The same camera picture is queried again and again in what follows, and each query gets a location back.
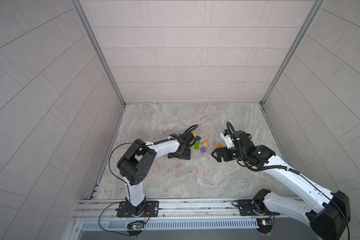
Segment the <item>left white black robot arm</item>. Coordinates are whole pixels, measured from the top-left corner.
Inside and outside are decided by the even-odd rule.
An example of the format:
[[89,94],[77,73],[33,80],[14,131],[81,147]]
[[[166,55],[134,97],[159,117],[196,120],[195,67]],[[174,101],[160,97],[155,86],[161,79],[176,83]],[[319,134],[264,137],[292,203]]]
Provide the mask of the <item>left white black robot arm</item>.
[[118,179],[124,182],[127,189],[127,196],[119,205],[119,218],[157,216],[157,210],[154,208],[158,207],[158,201],[146,200],[143,180],[147,177],[154,160],[158,158],[190,160],[191,147],[196,143],[193,131],[197,127],[198,125],[192,125],[184,133],[170,135],[164,140],[144,142],[137,139],[129,144],[130,147],[117,163],[121,174]]

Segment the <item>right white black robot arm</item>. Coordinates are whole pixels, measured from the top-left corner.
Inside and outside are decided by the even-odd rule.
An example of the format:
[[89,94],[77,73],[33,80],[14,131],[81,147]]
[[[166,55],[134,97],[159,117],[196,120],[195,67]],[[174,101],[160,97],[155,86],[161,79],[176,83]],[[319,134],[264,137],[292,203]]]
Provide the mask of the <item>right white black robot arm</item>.
[[350,232],[350,200],[345,193],[320,186],[288,165],[273,150],[264,145],[255,146],[250,134],[236,131],[230,122],[226,126],[221,133],[225,147],[212,152],[217,162],[236,161],[254,173],[267,173],[301,198],[292,200],[261,189],[253,197],[249,209],[259,216],[270,216],[270,223],[275,220],[275,213],[295,219],[308,225],[322,240],[338,240],[344,232]]

